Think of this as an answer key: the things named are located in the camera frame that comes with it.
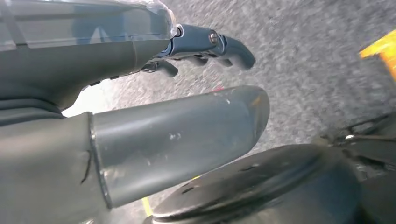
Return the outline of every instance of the yellow road marking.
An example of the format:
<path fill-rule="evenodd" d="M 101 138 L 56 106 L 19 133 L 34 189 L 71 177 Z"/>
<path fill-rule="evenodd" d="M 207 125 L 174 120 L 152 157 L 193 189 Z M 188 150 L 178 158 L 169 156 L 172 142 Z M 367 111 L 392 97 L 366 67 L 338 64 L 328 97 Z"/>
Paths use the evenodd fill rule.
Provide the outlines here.
<path fill-rule="evenodd" d="M 147 216 L 151 216 L 153 214 L 153 211 L 150 207 L 150 202 L 148 197 L 144 197 L 141 199 L 141 203 L 143 204 L 144 211 L 146 212 Z"/>

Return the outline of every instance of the bolt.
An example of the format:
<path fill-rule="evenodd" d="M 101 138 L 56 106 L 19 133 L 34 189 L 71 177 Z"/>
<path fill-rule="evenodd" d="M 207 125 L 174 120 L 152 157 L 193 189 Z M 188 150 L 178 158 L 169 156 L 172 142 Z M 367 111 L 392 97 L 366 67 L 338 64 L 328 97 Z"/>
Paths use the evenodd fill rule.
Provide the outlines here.
<path fill-rule="evenodd" d="M 216 45 L 219 42 L 219 36 L 213 31 L 209 34 L 209 40 L 213 45 Z"/>

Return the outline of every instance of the plastic wrap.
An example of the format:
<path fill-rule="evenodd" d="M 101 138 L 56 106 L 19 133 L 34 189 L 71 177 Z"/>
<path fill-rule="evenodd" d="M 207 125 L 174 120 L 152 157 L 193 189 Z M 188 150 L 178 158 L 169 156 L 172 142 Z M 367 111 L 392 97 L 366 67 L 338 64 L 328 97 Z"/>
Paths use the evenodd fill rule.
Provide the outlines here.
<path fill-rule="evenodd" d="M 159 0 L 0 1 L 0 51 L 167 40 L 176 34 L 175 17 Z"/>

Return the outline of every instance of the scratch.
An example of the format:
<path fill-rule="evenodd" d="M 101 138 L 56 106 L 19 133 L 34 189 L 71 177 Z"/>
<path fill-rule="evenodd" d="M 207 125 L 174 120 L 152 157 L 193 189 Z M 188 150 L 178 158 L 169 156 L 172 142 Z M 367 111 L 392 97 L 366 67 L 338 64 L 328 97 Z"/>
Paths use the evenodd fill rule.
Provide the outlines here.
<path fill-rule="evenodd" d="M 87 164 L 87 168 L 85 170 L 84 177 L 81 180 L 80 184 L 83 184 L 88 179 L 89 170 L 91 168 L 92 152 L 90 150 L 87 150 L 87 152 L 88 152 L 88 164 Z"/>
<path fill-rule="evenodd" d="M 251 106 L 257 106 L 261 101 L 260 96 L 258 96 L 255 100 L 253 100 Z"/>

